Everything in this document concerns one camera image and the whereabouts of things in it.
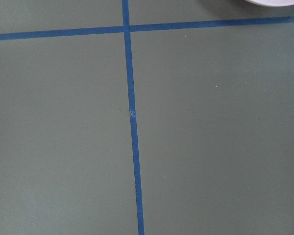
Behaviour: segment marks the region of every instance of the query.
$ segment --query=round object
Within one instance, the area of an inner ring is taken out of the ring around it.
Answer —
[[[291,6],[294,0],[246,0],[261,6]]]

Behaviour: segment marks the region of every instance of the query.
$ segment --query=gray tile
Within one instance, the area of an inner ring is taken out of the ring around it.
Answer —
[[[0,0],[0,33],[122,24],[117,0]]]
[[[294,6],[263,7],[244,0],[129,0],[131,24],[294,16]]]
[[[294,235],[294,24],[132,34],[147,235]]]
[[[0,235],[137,234],[123,44],[0,42]]]

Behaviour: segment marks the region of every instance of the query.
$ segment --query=blue line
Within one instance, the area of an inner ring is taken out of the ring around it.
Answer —
[[[89,35],[89,34],[103,34],[103,33],[122,33],[122,32],[123,32],[123,26],[112,26],[112,27],[77,28],[77,29],[62,29],[62,30],[22,32],[22,33],[4,33],[4,34],[0,34],[0,41],[26,39],[26,38],[47,38],[47,37]]]
[[[128,0],[122,0],[122,12],[123,12],[123,25],[124,25],[128,103],[129,103],[129,111],[130,111],[134,178],[135,178],[135,190],[136,190],[137,225],[138,225],[138,235],[144,235],[145,231],[144,231],[144,214],[143,214],[143,200],[142,200],[142,183],[141,183],[141,169],[140,169],[140,163],[139,163],[139,150],[138,150],[137,120],[136,120],[136,108],[135,108],[135,90],[134,90],[131,33],[130,33],[130,26],[129,26]]]
[[[294,17],[199,21],[199,22],[185,22],[185,23],[141,24],[141,25],[131,25],[130,31],[139,32],[139,31],[155,31],[155,30],[169,30],[169,29],[183,29],[183,28],[209,28],[209,27],[238,26],[238,25],[251,25],[251,24],[282,24],[282,23],[294,23]]]

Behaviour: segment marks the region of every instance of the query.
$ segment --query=horizontal blue line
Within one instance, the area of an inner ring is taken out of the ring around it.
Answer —
[[[112,26],[112,27],[61,29],[61,30],[22,32],[22,33],[3,33],[3,34],[0,34],[0,41],[26,39],[26,38],[48,38],[48,37],[103,34],[103,33],[122,33],[123,31],[124,31],[123,26]]]
[[[251,24],[282,24],[282,23],[294,23],[294,17],[199,21],[199,22],[185,22],[185,23],[141,24],[141,25],[130,26],[130,31],[139,32],[139,31],[170,30],[170,29],[183,29],[183,28],[209,28],[209,27],[238,26],[238,25],[251,25]]]

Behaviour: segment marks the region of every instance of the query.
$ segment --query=plate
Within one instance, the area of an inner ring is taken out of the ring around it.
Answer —
[[[261,6],[291,6],[294,0],[246,0]]]

